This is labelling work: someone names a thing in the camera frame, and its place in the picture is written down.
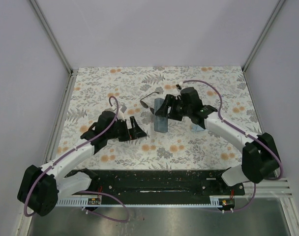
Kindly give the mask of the grey-blue glasses case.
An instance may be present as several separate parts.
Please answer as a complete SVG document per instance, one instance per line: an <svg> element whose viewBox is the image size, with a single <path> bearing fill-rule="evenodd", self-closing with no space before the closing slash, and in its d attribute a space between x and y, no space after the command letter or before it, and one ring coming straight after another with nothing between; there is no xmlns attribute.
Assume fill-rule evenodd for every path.
<svg viewBox="0 0 299 236"><path fill-rule="evenodd" d="M164 100L162 98L156 98L154 100L154 112L156 113ZM167 133L168 132L168 119L165 117L159 117L154 115L154 131L158 133Z"/></svg>

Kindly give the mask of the blue cloth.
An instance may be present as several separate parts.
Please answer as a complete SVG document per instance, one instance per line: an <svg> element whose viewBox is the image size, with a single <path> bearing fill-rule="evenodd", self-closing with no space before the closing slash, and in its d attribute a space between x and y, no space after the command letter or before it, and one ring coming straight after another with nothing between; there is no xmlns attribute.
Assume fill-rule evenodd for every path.
<svg viewBox="0 0 299 236"><path fill-rule="evenodd" d="M201 132L201 131L205 130L204 128L202 128L201 126L196 125L196 124L191 125L190 129L192 132Z"/></svg>

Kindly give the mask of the black aviator sunglasses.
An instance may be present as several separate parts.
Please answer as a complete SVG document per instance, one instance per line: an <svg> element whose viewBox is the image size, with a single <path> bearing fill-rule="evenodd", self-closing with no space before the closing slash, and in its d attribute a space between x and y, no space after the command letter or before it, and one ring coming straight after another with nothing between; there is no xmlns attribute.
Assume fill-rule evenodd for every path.
<svg viewBox="0 0 299 236"><path fill-rule="evenodd" d="M159 91L153 91L153 92L147 94L146 96L142 97L142 98L139 100L141 106L142 106L143 108L145 108L145 109L148 109L153 115L154 115L155 111L154 111L154 107L153 107L153 105L152 105L152 102L150 102L149 99L150 99L151 97L153 97L153 96L155 96L155 95L159 95L159 94L161 95L162 92L159 92Z"/></svg>

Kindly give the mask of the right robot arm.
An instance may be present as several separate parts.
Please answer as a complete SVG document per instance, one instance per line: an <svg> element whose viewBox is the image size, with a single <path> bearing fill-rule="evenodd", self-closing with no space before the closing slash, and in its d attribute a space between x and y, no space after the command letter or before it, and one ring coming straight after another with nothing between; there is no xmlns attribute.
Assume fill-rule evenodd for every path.
<svg viewBox="0 0 299 236"><path fill-rule="evenodd" d="M277 148L270 134L246 133L219 117L218 110L204 105L193 87L182 89L178 96L168 94L165 99L156 101L154 115L178 121L188 117L193 124L219 135L241 152L241 164L224 171L222 179L216 182L217 191L223 195L238 183L260 183L280 168Z"/></svg>

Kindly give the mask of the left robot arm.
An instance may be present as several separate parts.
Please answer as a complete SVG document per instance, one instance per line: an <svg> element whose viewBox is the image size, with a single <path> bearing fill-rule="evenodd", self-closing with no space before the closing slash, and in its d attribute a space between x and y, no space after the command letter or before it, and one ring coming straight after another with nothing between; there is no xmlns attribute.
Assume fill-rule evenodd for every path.
<svg viewBox="0 0 299 236"><path fill-rule="evenodd" d="M118 113L103 111L98 121L80 136L73 149L40 167L30 165L24 172L17 195L24 204L24 215L30 217L36 213L45 216L61 198L81 191L88 194L97 192L99 183L89 174L78 172L71 177L67 174L98 153L109 140L127 142L146 137L146 132L133 116L130 123L129 128L127 120L118 118Z"/></svg>

